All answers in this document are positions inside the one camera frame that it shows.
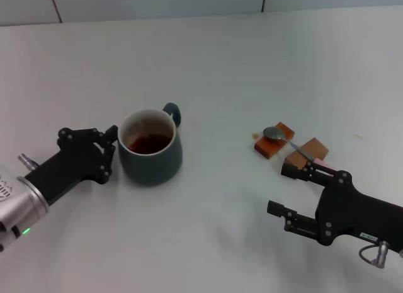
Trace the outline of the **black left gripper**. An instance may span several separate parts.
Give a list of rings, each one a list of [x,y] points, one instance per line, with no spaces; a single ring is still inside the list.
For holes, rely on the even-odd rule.
[[[59,152],[29,172],[28,180],[53,205],[82,181],[105,184],[112,174],[111,164],[116,147],[118,127],[105,132],[97,128],[59,130]]]

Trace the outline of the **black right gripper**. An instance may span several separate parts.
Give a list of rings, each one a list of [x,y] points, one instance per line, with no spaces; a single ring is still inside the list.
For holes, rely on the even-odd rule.
[[[283,163],[281,175],[323,186],[315,217],[307,217],[269,201],[267,213],[285,218],[284,230],[329,246],[341,235],[375,244],[385,241],[392,251],[402,250],[402,207],[360,193],[346,171],[316,163],[302,169]]]

